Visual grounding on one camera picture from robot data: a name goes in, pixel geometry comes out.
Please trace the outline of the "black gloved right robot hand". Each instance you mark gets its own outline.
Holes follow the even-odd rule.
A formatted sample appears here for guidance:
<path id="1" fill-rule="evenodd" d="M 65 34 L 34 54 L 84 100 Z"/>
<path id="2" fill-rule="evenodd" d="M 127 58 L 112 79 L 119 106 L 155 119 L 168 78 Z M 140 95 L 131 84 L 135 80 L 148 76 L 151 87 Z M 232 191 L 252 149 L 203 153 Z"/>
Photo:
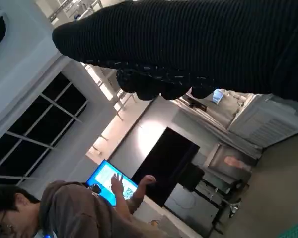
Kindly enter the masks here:
<path id="1" fill-rule="evenodd" d="M 216 89 L 298 102 L 298 0 L 139 0 L 54 29 L 61 54 L 141 100 Z"/>

